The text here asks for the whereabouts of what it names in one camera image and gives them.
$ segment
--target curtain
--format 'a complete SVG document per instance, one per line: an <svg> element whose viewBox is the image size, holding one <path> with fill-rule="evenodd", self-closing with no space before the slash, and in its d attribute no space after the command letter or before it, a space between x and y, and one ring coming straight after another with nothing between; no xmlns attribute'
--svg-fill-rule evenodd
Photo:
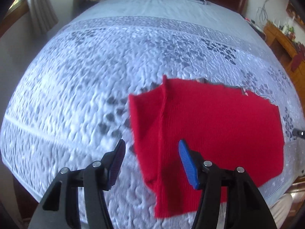
<svg viewBox="0 0 305 229"><path fill-rule="evenodd" d="M27 3L37 36L47 33L58 23L50 0L27 0Z"/></svg>

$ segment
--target red object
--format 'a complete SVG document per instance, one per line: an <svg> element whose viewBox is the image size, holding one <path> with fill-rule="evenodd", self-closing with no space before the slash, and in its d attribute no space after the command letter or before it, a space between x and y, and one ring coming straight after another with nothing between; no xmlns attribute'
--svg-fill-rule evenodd
<svg viewBox="0 0 305 229"><path fill-rule="evenodd" d="M304 45L300 45L300 52L294 56L291 63L291 71L294 72L301 62L305 59L305 47Z"/></svg>
<svg viewBox="0 0 305 229"><path fill-rule="evenodd" d="M283 131L278 107L251 91L166 79L158 88L129 95L131 125L141 172L157 197L155 216L198 208L201 191L188 183L178 142L220 168L242 166L257 186L283 170ZM225 189L222 202L226 201Z"/></svg>

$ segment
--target cable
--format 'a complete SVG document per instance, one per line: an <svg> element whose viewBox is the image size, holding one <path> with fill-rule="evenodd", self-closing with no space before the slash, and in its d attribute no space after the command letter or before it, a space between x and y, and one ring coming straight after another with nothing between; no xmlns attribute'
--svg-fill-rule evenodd
<svg viewBox="0 0 305 229"><path fill-rule="evenodd" d="M270 0L265 0L264 4L262 7L259 7L257 9L256 15L255 15L255 20L257 21L257 14L259 12L259 22L260 22L260 27L263 28L263 22L268 20L268 15L267 15L267 11L265 8L266 3L270 1Z"/></svg>

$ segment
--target metal screw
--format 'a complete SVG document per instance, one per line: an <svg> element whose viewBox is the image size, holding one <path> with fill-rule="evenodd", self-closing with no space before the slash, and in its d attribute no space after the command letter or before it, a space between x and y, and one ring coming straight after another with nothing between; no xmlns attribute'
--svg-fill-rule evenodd
<svg viewBox="0 0 305 229"><path fill-rule="evenodd" d="M245 172L245 169L244 169L243 167L237 167L236 170L237 170L237 172L239 172L239 173Z"/></svg>
<svg viewBox="0 0 305 229"><path fill-rule="evenodd" d="M60 173L66 174L68 171L69 171L69 168L68 168L68 167L63 167L63 168L60 170Z"/></svg>
<svg viewBox="0 0 305 229"><path fill-rule="evenodd" d="M92 164L92 166L93 167L99 167L99 166L101 166L101 162L100 161L95 161L95 162L93 162L93 164Z"/></svg>
<svg viewBox="0 0 305 229"><path fill-rule="evenodd" d="M204 164L204 166L207 166L207 167L210 167L210 166L212 166L212 162L211 161L204 161L203 162L203 164Z"/></svg>

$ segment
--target light blue bedspread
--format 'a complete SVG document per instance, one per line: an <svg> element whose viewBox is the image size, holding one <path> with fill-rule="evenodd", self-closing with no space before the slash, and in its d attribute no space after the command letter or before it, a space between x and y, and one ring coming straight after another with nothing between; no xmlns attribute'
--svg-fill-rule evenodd
<svg viewBox="0 0 305 229"><path fill-rule="evenodd" d="M62 167L84 168L123 138L126 157L116 185L105 192L114 227L191 228L194 213L154 218L155 197L133 152L128 94L155 88L164 74L241 86L279 106L284 170L260 187L272 205L305 164L292 136L294 127L305 126L293 84L267 48L174 19L121 16L65 26L31 63L9 103L0 137L4 163L39 200ZM83 197L80 212L85 221Z"/></svg>

